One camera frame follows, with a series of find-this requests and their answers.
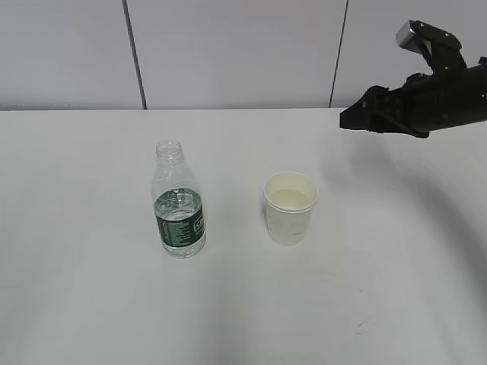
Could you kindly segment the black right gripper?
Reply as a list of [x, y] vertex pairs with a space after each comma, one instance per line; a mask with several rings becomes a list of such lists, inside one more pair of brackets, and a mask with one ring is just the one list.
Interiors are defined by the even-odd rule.
[[453, 126], [444, 110], [445, 88], [453, 75], [413, 74], [397, 89], [374, 85], [339, 115], [339, 127], [426, 138]]

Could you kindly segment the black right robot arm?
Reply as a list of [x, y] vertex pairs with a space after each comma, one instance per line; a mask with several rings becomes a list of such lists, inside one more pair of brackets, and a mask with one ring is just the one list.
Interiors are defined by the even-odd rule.
[[400, 88], [375, 85], [340, 113], [339, 127], [427, 138], [431, 132], [486, 121], [486, 58], [456, 74], [413, 74]]

